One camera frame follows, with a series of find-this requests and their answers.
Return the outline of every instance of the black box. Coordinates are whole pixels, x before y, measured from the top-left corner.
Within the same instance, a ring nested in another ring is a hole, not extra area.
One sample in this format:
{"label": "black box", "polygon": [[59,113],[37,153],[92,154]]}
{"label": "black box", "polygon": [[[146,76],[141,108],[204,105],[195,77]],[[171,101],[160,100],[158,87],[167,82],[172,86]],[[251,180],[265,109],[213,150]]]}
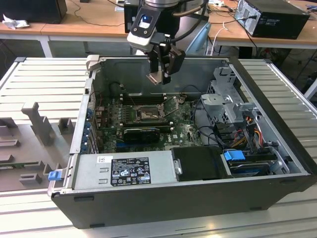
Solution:
{"label": "black box", "polygon": [[310,17],[284,0],[239,0],[234,18],[250,16],[238,22],[251,36],[280,39],[297,39]]}
{"label": "black box", "polygon": [[14,20],[59,24],[66,15],[65,0],[0,0],[0,19],[3,14]]}
{"label": "black box", "polygon": [[138,14],[139,0],[126,0],[124,2],[124,31],[129,33],[135,17]]}

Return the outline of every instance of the wooden desk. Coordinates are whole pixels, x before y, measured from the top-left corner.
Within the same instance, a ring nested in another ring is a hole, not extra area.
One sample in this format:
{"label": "wooden desk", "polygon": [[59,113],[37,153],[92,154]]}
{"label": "wooden desk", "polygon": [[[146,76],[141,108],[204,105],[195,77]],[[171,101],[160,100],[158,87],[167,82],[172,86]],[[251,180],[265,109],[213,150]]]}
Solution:
{"label": "wooden desk", "polygon": [[15,30],[8,28],[4,24],[0,24],[0,34],[25,34],[40,35],[45,23],[29,23],[30,27],[16,28]]}
{"label": "wooden desk", "polygon": [[[74,12],[87,22],[76,17]],[[67,14],[61,24],[31,23],[30,27],[12,30],[0,24],[0,39],[37,40],[41,43],[45,57],[53,57],[49,41],[82,41],[88,52],[89,41],[96,42],[127,42],[124,32],[124,13],[114,11],[115,5],[106,0],[91,0],[81,3],[79,0],[66,0]]]}
{"label": "wooden desk", "polygon": [[[228,6],[235,7],[236,2],[224,0]],[[306,9],[306,1],[291,0],[292,3]],[[124,23],[124,13],[115,12],[115,5],[107,0],[91,0],[90,3],[81,3],[79,0],[66,0],[67,15],[61,24],[31,23],[31,27],[11,30],[0,24],[0,39],[38,40],[46,57],[53,57],[49,41],[82,41],[85,51],[88,52],[87,42],[127,42],[124,24],[120,26],[98,26],[84,22],[75,16],[81,16],[87,22],[100,25],[119,25]],[[210,14],[210,22],[230,21],[233,18],[227,13],[215,12]],[[223,46],[252,47],[253,44],[239,23],[226,24],[229,31],[223,30],[217,37],[216,44]],[[222,24],[213,24],[209,36],[214,39]],[[317,20],[309,20],[297,40],[253,38],[258,47],[271,48],[317,48]]]}
{"label": "wooden desk", "polygon": [[[85,21],[99,25],[87,24],[75,16],[75,11]],[[107,0],[91,0],[81,3],[79,0],[66,0],[67,14],[61,24],[46,24],[41,30],[42,35],[89,36],[89,37],[126,37],[124,32],[124,13],[114,11],[115,5]]]}
{"label": "wooden desk", "polygon": [[[224,0],[229,7],[236,7],[237,2]],[[291,3],[306,10],[306,4],[312,4],[307,1],[291,0]],[[210,14],[210,22],[224,22],[234,20],[233,17],[228,17],[228,13],[212,12]],[[246,46],[252,47],[253,44],[248,38],[245,30],[238,22],[232,22],[225,25],[229,30],[222,30],[217,36],[217,44],[223,46]],[[209,37],[214,39],[216,33],[222,28],[222,24],[211,25]],[[308,20],[305,27],[297,40],[287,39],[272,39],[272,38],[252,38],[258,47],[271,48],[300,48],[300,49],[316,49],[317,48],[317,20]]]}

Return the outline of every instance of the floor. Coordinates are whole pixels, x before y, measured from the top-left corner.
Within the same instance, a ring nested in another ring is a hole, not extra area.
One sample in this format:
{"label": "floor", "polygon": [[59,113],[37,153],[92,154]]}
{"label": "floor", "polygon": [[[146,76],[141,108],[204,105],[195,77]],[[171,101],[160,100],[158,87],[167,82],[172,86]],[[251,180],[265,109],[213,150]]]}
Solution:
{"label": "floor", "polygon": [[[82,42],[50,42],[50,47],[55,57],[86,57]],[[128,43],[99,43],[89,42],[91,54],[103,56],[128,56],[130,47]],[[11,66],[16,57],[44,57],[41,45],[38,41],[2,40],[0,42],[0,77]],[[221,56],[237,56],[238,50],[234,47],[222,47]],[[292,50],[286,58],[280,70],[290,79],[294,80],[302,67],[312,56],[314,50]],[[296,83],[298,88],[305,85],[307,77],[317,70],[317,62],[310,61]]]}

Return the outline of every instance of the blue latch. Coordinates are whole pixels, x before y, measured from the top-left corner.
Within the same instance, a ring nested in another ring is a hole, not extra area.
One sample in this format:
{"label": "blue latch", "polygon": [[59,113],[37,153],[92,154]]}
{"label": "blue latch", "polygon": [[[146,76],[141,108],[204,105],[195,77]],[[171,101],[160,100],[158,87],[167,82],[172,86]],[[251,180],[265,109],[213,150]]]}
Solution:
{"label": "blue latch", "polygon": [[246,157],[244,157],[244,154],[242,150],[228,150],[224,153],[224,157],[226,158],[226,161],[228,160],[245,160]]}
{"label": "blue latch", "polygon": [[61,171],[51,171],[49,173],[49,181],[54,181],[54,180],[61,180]]}

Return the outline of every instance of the power supply label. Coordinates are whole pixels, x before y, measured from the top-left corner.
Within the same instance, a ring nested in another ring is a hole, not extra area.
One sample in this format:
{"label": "power supply label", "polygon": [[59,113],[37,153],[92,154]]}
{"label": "power supply label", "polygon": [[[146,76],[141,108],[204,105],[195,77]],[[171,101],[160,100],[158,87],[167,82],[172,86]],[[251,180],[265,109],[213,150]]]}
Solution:
{"label": "power supply label", "polygon": [[150,184],[149,158],[113,159],[111,161],[112,186]]}

